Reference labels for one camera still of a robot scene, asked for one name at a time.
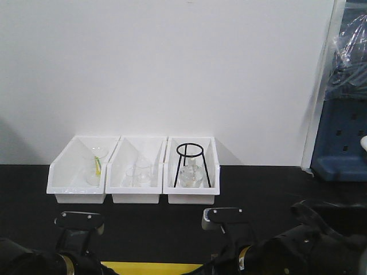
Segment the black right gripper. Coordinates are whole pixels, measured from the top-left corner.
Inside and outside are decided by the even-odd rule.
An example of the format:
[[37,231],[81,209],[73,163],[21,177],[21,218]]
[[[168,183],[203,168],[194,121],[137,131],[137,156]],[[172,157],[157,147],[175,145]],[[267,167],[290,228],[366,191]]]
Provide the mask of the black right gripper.
[[205,208],[201,226],[204,230],[220,230],[226,239],[226,250],[229,252],[236,252],[238,247],[257,241],[252,224],[241,207]]

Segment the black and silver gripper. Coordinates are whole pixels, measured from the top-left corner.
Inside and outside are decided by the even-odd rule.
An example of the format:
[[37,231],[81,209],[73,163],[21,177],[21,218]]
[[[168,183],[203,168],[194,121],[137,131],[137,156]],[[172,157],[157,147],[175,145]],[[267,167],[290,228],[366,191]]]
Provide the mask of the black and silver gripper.
[[87,252],[91,236],[104,231],[104,217],[99,213],[63,211],[54,224],[62,229],[56,250],[64,252]]

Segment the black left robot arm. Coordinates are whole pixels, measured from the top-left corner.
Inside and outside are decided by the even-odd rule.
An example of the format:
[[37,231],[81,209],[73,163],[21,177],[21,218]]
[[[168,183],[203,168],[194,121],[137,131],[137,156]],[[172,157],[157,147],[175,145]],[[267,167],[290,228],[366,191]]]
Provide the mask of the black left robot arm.
[[99,213],[63,211],[54,219],[62,229],[55,251],[29,249],[1,238],[1,274],[115,274],[89,251],[93,235],[102,235]]

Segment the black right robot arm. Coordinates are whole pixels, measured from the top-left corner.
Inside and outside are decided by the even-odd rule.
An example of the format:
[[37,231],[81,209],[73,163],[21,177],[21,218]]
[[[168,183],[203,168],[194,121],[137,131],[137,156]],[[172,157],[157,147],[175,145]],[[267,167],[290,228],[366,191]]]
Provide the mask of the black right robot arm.
[[227,245],[193,274],[366,274],[365,205],[304,200],[291,212],[298,226],[259,242],[243,209],[205,209],[202,228]]

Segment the yellow robot base plate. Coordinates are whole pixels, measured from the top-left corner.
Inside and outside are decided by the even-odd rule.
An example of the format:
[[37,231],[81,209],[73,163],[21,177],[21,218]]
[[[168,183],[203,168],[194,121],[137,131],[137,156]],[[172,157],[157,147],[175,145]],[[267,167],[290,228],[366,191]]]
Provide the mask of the yellow robot base plate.
[[103,265],[113,269],[117,274],[135,275],[170,275],[189,273],[202,264],[176,264],[176,263],[157,263],[157,262],[102,262]]

